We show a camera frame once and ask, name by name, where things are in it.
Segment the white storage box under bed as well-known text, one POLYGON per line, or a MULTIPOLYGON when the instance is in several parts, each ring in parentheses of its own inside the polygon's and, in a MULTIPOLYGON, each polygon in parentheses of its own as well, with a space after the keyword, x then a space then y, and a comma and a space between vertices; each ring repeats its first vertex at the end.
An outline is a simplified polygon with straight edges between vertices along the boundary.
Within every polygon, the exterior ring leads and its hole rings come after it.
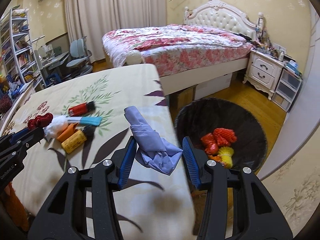
POLYGON ((201 99, 230 86, 232 73, 214 78, 212 80, 198 84, 195 89, 194 99, 201 99))

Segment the beige curtains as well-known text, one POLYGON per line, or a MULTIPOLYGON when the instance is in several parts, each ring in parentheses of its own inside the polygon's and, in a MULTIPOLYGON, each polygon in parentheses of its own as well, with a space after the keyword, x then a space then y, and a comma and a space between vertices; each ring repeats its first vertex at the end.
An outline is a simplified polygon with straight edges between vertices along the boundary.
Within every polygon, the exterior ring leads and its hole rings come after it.
POLYGON ((104 59, 103 36, 112 30, 167 23, 166 0, 65 0, 70 41, 85 37, 91 61, 104 59))

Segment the black trash bin with bag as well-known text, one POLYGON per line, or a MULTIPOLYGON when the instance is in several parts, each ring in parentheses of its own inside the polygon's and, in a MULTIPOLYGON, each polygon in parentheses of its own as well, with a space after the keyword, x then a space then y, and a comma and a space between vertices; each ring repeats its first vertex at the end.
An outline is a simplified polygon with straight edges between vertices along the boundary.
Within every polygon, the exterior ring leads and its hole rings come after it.
POLYGON ((261 168, 267 154, 267 138, 258 120, 241 106, 217 98, 195 100, 182 107, 175 119, 179 144, 189 137, 195 148, 203 149, 201 137, 216 128, 232 129, 237 142, 233 169, 249 167, 253 172, 261 168))

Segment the pink floral quilt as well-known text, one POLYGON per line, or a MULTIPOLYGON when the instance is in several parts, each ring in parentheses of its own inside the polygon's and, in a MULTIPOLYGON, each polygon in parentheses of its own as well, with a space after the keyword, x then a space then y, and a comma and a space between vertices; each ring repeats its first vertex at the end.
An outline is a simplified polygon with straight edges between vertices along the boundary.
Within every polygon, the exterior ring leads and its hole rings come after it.
POLYGON ((156 66, 160 76, 238 60, 253 47, 237 34, 178 24, 113 30, 102 42, 114 67, 149 63, 156 66))

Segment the white paper ball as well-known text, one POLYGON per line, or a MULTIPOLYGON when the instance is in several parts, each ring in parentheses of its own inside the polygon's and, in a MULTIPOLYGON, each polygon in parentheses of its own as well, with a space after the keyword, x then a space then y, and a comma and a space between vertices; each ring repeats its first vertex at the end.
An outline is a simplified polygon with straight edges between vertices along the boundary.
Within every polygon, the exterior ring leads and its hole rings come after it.
POLYGON ((68 120, 65 115, 56 116, 52 122, 44 129, 47 140, 56 139, 68 127, 68 120))

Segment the red foam fruit net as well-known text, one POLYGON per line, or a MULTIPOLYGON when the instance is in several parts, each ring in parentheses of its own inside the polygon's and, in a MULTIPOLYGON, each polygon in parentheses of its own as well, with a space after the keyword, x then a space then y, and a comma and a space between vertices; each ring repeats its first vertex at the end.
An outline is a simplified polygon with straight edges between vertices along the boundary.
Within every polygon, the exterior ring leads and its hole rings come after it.
POLYGON ((217 155, 221 147, 229 147, 238 140, 232 129, 216 128, 213 132, 204 135, 201 142, 207 155, 217 155))

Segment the floral cream bedspread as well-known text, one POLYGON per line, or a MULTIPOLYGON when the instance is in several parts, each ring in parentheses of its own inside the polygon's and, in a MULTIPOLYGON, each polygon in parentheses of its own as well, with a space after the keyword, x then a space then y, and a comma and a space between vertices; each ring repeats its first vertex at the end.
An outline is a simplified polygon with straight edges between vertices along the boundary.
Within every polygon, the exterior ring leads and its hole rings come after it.
MULTIPOLYGON (((57 140, 41 141, 24 159, 12 186, 27 211, 36 215, 70 166, 94 167, 123 148, 131 136, 126 107, 135 106, 166 141, 176 134, 155 66, 138 64, 87 74, 33 94, 13 116, 7 132, 17 132, 45 113, 66 115, 69 108, 93 101, 102 118, 94 137, 71 154, 57 140)), ((127 188, 114 195, 125 239, 193 239, 194 208, 183 163, 167 176, 134 162, 127 188)))

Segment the white ornate nightstand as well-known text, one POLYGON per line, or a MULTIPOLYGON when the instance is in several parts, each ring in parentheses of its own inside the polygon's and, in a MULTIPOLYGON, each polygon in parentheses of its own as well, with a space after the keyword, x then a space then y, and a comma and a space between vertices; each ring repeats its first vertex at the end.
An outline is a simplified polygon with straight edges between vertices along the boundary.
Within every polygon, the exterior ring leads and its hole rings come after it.
POLYGON ((249 82, 256 90, 268 94, 268 100, 276 91, 284 63, 270 55, 251 49, 243 84, 249 82))

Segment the light blue desk chair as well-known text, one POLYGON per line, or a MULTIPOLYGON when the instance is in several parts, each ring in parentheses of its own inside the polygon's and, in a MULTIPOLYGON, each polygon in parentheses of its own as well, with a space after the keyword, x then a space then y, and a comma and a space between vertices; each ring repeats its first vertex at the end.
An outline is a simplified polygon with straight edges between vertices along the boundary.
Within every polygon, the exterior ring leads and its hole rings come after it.
POLYGON ((93 70, 93 66, 90 62, 90 57, 92 52, 87 49, 86 37, 84 36, 80 39, 73 41, 69 48, 69 53, 72 60, 67 63, 67 68, 75 68, 75 71, 68 74, 65 80, 70 80, 76 77, 80 77, 86 74, 90 74, 93 70))

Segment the white tufted headboard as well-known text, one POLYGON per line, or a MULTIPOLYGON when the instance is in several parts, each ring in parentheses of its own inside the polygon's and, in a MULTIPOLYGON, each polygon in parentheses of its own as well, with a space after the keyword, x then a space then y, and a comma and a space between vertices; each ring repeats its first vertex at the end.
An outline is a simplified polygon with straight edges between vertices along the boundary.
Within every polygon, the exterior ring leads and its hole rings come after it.
POLYGON ((184 24, 212 27, 257 39, 256 23, 242 10, 221 0, 210 0, 193 10, 185 7, 184 24))

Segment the red label black-cap bottle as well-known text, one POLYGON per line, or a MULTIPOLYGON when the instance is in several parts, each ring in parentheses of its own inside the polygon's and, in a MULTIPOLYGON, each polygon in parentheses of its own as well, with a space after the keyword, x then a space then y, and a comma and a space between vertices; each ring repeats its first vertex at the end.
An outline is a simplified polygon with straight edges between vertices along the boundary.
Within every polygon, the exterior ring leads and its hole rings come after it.
POLYGON ((81 103, 68 109, 69 116, 82 116, 95 110, 94 101, 81 103))

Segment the large bed with white frame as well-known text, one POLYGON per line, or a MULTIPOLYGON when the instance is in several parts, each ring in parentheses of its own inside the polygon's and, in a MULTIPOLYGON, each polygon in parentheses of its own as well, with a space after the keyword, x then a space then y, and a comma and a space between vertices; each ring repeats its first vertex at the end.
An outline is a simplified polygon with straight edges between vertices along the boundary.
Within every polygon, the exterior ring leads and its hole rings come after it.
POLYGON ((102 38, 114 68, 153 64, 165 95, 232 74, 247 66, 257 24, 221 0, 184 9, 183 24, 117 29, 102 38))

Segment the blue white packet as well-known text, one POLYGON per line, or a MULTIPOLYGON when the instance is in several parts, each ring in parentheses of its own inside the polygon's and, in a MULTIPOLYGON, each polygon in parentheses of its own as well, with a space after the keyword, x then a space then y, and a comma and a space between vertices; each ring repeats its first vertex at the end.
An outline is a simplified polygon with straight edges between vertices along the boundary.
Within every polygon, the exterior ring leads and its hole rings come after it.
POLYGON ((68 116, 67 121, 69 124, 79 124, 82 126, 99 126, 102 121, 100 116, 68 116))

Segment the study desk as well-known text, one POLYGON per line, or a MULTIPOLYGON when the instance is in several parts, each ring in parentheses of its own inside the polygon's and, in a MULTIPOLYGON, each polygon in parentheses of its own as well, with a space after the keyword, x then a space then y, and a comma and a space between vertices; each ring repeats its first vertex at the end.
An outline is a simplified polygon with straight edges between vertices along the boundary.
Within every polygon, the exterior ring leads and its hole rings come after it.
POLYGON ((44 79, 51 72, 57 72, 59 76, 62 76, 60 66, 69 58, 68 51, 62 53, 61 47, 53 48, 52 44, 49 44, 34 50, 34 54, 37 66, 44 79))

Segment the dark red foam net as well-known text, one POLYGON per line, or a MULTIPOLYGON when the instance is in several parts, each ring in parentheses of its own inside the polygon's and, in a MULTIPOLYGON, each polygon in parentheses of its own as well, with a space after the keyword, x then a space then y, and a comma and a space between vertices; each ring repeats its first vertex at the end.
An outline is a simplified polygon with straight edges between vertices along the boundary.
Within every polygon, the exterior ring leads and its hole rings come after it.
POLYGON ((52 113, 46 113, 45 115, 37 115, 34 119, 30 119, 27 123, 27 128, 31 131, 38 127, 47 127, 53 120, 52 113))

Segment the yellow label brown bottle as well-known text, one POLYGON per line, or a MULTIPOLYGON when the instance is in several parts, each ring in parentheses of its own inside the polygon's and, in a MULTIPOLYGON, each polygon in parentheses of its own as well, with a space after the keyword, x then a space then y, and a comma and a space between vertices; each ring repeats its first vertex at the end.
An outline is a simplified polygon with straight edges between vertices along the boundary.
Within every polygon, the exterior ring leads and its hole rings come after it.
POLYGON ((85 141, 91 139, 94 135, 94 126, 85 126, 77 130, 73 135, 61 143, 63 150, 67 154, 71 154, 74 150, 80 147, 85 141))

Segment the lavender paper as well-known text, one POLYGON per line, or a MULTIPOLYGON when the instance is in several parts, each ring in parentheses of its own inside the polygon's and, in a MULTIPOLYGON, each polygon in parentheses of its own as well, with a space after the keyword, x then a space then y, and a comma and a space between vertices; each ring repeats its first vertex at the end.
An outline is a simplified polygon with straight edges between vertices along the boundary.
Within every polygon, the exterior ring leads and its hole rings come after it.
POLYGON ((138 144, 136 160, 146 168, 167 176, 171 175, 178 165, 183 150, 161 137, 135 106, 125 108, 124 116, 138 144))

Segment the cardboard box under bed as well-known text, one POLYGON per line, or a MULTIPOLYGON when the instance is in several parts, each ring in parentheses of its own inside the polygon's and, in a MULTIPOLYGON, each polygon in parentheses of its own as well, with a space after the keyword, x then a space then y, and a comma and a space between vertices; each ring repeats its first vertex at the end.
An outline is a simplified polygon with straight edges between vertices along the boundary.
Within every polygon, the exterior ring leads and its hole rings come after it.
POLYGON ((169 108, 179 110, 194 100, 196 86, 192 86, 169 95, 169 108))

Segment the orange paper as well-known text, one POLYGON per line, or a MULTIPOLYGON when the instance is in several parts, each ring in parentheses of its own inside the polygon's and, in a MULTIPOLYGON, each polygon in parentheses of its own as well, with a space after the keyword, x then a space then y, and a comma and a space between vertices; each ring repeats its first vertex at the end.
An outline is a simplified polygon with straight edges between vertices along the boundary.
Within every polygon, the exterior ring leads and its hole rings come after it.
POLYGON ((71 137, 76 131, 78 123, 69 124, 68 127, 57 137, 59 142, 64 142, 69 137, 71 137))

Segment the clear plastic drawer unit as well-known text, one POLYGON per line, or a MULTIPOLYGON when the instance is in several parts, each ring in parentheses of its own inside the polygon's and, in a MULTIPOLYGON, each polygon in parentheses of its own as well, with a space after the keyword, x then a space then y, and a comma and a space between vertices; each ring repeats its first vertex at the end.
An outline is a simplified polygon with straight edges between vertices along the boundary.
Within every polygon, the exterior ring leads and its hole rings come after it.
POLYGON ((284 67, 272 96, 272 102, 287 113, 295 101, 302 82, 303 80, 299 75, 284 67))

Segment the white bookshelf with books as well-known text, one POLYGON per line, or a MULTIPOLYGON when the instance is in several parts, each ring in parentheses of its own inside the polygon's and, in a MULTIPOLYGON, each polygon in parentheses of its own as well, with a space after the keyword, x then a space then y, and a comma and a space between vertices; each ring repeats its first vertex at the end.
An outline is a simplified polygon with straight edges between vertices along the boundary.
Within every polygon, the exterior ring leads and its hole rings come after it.
POLYGON ((29 9, 18 5, 1 19, 2 63, 7 75, 20 83, 31 83, 35 90, 46 88, 33 48, 28 20, 29 9))

